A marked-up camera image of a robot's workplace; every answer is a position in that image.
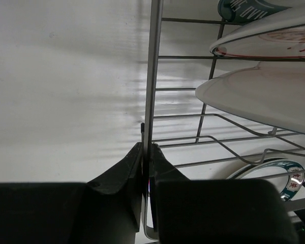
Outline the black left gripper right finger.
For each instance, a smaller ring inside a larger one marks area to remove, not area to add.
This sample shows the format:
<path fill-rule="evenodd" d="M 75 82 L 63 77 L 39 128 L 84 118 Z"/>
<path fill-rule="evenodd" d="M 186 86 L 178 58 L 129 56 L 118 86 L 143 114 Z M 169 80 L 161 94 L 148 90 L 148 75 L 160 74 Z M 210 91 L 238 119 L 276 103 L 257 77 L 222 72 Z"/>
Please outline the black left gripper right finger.
<path fill-rule="evenodd" d="M 279 193 L 266 180 L 190 180 L 153 144 L 149 186 L 160 243 L 298 243 Z"/>

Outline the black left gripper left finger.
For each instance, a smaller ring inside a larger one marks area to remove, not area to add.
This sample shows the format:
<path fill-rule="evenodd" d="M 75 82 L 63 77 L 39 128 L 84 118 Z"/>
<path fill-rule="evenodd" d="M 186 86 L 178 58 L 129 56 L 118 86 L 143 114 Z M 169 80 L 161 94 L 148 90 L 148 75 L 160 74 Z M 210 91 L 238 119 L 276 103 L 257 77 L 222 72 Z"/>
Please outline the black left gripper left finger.
<path fill-rule="evenodd" d="M 136 143 L 89 182 L 0 183 L 0 243 L 134 243 L 141 154 Z"/>

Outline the grey wire dish rack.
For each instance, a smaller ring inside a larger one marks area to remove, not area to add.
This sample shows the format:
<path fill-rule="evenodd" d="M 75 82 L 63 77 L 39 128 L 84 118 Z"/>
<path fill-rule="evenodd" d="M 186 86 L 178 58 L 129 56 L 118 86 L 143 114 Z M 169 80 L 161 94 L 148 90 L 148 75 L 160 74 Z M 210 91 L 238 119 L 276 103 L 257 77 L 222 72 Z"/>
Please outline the grey wire dish rack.
<path fill-rule="evenodd" d="M 225 179 L 249 163 L 288 159 L 305 170 L 305 135 L 214 109 L 195 89 L 211 78 L 251 68 L 252 59 L 214 57 L 209 46 L 238 28 L 217 1 L 141 1 L 147 35 L 142 141 L 156 143 L 191 179 Z"/>

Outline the plate with dark green rim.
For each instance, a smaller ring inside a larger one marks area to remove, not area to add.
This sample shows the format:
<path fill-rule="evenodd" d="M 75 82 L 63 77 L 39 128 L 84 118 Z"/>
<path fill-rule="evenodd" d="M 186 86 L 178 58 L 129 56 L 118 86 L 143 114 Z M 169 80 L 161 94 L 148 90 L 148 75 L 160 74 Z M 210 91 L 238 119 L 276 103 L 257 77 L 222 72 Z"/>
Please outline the plate with dark green rim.
<path fill-rule="evenodd" d="M 304 168 L 296 161 L 285 158 L 265 159 L 259 165 L 247 165 L 228 176 L 228 179 L 260 178 L 272 183 L 283 201 L 290 201 L 305 180 Z"/>

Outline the orange sunburst plate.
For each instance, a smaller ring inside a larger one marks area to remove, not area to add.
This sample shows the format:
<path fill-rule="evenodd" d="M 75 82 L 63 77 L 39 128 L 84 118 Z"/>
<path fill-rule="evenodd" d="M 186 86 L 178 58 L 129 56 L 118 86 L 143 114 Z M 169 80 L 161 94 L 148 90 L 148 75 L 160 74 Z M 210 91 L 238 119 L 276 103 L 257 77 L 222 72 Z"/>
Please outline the orange sunburst plate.
<path fill-rule="evenodd" d="M 305 59 L 305 3 L 241 26 L 209 50 L 225 57 Z"/>
<path fill-rule="evenodd" d="M 305 62 L 259 62 L 208 80 L 195 95 L 215 109 L 305 134 Z"/>

